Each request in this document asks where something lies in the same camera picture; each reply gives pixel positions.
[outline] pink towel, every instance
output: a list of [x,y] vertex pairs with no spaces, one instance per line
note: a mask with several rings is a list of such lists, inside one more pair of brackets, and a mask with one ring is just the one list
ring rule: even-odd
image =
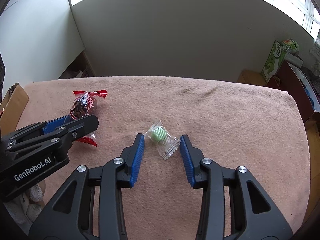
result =
[[[72,105],[73,90],[107,89],[100,105],[98,147],[75,142],[70,163],[46,179],[48,201],[81,164],[104,165],[145,133],[156,119],[174,136],[188,134],[194,147],[219,165],[246,166],[295,232],[310,189],[307,137],[295,101],[286,92],[222,81],[175,77],[97,77],[37,82],[18,128],[54,119]],[[194,240],[202,190],[187,182],[177,150],[166,162],[146,138],[138,182],[123,190],[128,239]],[[94,232],[98,233],[98,200]],[[226,235],[230,206],[226,207]]]

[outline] black bracket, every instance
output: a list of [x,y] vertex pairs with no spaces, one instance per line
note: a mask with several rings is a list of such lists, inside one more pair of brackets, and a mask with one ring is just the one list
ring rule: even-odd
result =
[[95,131],[96,116],[35,123],[1,137],[0,198],[10,201],[69,162],[72,142]]
[[[221,167],[181,137],[180,152],[193,188],[203,188],[196,240],[288,240],[290,225],[250,171]],[[229,187],[231,235],[224,237],[224,187]]]
[[[29,231],[32,240],[127,240],[121,188],[137,181],[144,136],[104,166],[79,166],[47,203]],[[95,187],[100,186],[99,237],[92,234]]]

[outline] green box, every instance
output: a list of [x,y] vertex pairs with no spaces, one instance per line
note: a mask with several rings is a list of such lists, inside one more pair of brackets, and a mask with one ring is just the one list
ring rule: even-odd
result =
[[282,45],[280,42],[275,41],[273,43],[267,62],[265,63],[261,71],[261,75],[267,83],[269,82],[272,75],[275,75],[278,72],[278,69],[284,61],[284,56],[286,53],[287,52],[282,49]]

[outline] blue gripper pad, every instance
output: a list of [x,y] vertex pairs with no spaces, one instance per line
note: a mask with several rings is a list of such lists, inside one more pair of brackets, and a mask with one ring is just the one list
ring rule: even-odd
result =
[[132,162],[132,166],[131,166],[131,178],[129,180],[131,187],[133,187],[134,184],[137,182],[138,174],[140,170],[140,164],[142,162],[142,157],[143,157],[143,151],[144,151],[144,136],[141,135],[140,141]]
[[47,122],[46,126],[42,128],[42,131],[44,134],[53,132],[56,129],[56,127],[61,126],[67,122],[70,122],[70,114],[62,116],[50,122]]
[[191,187],[194,187],[195,185],[195,168],[192,164],[190,153],[188,151],[186,142],[181,136],[181,143],[180,143],[180,153],[183,160],[184,169],[186,171],[188,182],[190,183]]

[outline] wrapped candy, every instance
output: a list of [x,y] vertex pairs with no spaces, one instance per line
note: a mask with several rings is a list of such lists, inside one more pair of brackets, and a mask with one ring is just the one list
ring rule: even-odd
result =
[[175,152],[181,142],[180,139],[168,133],[160,120],[155,122],[144,136],[153,141],[160,157],[165,161]]
[[[99,90],[94,92],[87,91],[73,91],[76,96],[73,100],[73,106],[70,109],[70,116],[76,120],[90,114],[98,117],[98,101],[97,98],[105,99],[107,96],[106,90]],[[95,133],[90,133],[79,138],[77,141],[88,143],[97,147],[97,138]]]

